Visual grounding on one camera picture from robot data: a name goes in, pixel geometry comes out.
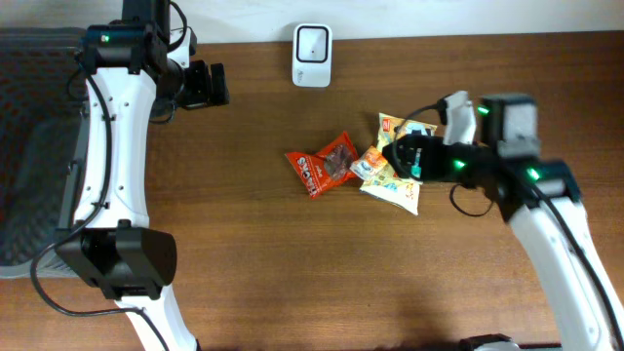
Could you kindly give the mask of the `teal tissue pack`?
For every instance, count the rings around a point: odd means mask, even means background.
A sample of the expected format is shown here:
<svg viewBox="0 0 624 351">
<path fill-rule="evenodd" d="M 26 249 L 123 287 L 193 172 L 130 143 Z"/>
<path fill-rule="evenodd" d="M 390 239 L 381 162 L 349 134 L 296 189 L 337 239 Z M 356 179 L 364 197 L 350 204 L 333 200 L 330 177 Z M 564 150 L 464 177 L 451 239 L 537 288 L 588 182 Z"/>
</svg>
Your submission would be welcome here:
<svg viewBox="0 0 624 351">
<path fill-rule="evenodd" d="M 422 169 L 420 166 L 421 151 L 422 149 L 420 147 L 414 149 L 413 162 L 411 163 L 411 166 L 410 166 L 410 173 L 416 179 L 421 179 L 421 172 L 422 172 Z"/>
</svg>

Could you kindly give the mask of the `pale yellow snack bag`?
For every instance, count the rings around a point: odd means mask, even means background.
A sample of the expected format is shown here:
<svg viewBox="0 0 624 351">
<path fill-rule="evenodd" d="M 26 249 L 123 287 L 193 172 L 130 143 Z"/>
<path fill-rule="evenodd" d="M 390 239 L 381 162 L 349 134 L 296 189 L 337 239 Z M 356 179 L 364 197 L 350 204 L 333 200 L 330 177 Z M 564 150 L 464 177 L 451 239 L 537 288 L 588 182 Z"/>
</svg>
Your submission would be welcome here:
<svg viewBox="0 0 624 351">
<path fill-rule="evenodd" d="M 374 149 L 381 155 L 382 149 L 389 145 L 404 120 L 380 112 L 377 143 Z M 418 215 L 418 197 L 420 183 L 412 178 L 400 178 L 389 164 L 390 157 L 384 156 L 386 164 L 370 179 L 365 180 L 360 191 L 379 200 L 403 208 L 413 215 Z"/>
</svg>

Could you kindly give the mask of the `small orange white carton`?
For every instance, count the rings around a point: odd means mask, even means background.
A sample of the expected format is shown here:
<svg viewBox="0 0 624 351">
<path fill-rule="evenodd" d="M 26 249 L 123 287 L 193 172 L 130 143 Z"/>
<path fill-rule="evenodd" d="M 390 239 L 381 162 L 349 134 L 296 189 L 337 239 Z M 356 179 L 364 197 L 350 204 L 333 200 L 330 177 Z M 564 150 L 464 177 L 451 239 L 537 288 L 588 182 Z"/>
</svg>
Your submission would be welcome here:
<svg viewBox="0 0 624 351">
<path fill-rule="evenodd" d="M 387 164 L 388 161 L 382 153 L 376 147 L 371 146 L 359 159 L 351 163 L 350 171 L 360 179 L 368 181 L 376 176 Z"/>
</svg>

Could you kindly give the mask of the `orange snack bag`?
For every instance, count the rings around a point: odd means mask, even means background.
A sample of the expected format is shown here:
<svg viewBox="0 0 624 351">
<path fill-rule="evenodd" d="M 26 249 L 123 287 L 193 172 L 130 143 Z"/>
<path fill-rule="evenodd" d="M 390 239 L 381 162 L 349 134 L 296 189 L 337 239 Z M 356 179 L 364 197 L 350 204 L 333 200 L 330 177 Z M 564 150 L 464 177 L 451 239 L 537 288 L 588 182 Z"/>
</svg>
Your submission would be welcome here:
<svg viewBox="0 0 624 351">
<path fill-rule="evenodd" d="M 346 132 L 340 134 L 316 154 L 289 152 L 286 157 L 311 199 L 355 178 L 356 175 L 350 167 L 359 158 Z"/>
</svg>

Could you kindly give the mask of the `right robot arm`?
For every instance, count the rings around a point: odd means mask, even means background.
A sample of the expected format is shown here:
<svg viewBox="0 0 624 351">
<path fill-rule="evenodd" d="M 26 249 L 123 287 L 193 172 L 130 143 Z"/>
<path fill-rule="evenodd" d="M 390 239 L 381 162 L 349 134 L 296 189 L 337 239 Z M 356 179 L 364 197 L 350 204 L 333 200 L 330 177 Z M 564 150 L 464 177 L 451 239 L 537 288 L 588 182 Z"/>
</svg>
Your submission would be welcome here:
<svg viewBox="0 0 624 351">
<path fill-rule="evenodd" d="M 459 91 L 431 104 L 443 136 L 397 127 L 382 155 L 401 178 L 483 189 L 521 243 L 555 315 L 561 350 L 620 350 L 623 306 L 589 230 L 577 182 L 540 158 L 537 103 Z"/>
</svg>

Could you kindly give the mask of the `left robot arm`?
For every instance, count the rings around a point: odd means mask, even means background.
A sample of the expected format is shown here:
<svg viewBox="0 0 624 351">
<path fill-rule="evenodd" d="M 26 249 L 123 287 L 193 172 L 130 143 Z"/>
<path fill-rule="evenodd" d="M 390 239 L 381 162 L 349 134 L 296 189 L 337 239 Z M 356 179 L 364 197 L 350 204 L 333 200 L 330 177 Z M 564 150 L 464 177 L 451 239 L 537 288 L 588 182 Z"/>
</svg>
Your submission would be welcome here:
<svg viewBox="0 0 624 351">
<path fill-rule="evenodd" d="M 127 1 L 121 17 L 90 26 L 78 57 L 90 109 L 85 171 L 71 225 L 55 254 L 115 302 L 147 350 L 196 350 L 176 302 L 176 241 L 150 226 L 147 132 L 178 109 L 230 100 L 222 64 L 195 59 L 197 38 L 171 26 L 173 1 Z"/>
</svg>

